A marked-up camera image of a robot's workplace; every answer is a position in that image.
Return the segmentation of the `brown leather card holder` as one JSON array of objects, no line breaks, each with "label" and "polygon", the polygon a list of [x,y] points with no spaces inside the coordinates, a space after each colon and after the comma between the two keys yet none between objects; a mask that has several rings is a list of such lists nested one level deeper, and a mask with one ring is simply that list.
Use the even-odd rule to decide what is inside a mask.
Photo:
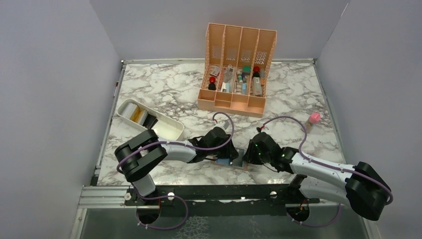
[{"label": "brown leather card holder", "polygon": [[236,148],[236,151],[238,152],[238,157],[233,160],[229,158],[215,158],[215,161],[212,161],[211,163],[216,166],[246,171],[248,164],[242,159],[246,150],[243,148]]}]

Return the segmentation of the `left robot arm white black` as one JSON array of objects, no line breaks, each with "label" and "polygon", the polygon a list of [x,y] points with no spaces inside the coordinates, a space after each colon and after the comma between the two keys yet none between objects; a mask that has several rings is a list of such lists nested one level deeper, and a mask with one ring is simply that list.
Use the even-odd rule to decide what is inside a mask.
[{"label": "left robot arm white black", "polygon": [[137,197],[144,204],[156,200],[156,186],[150,172],[162,161],[198,163],[213,159],[234,160],[239,152],[231,135],[215,126],[203,136],[185,141],[170,141],[148,129],[117,147],[114,155],[118,171],[137,189]]}]

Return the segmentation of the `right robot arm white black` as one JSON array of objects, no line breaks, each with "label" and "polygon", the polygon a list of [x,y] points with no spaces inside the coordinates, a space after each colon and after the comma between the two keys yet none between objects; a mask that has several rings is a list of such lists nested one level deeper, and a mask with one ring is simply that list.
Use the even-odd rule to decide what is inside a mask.
[{"label": "right robot arm white black", "polygon": [[277,172],[302,176],[301,184],[287,189],[295,203],[302,199],[324,199],[349,206],[371,221],[379,220],[391,203],[391,188],[368,163],[333,163],[292,147],[281,147],[265,132],[255,135],[242,158],[255,165],[270,164]]}]

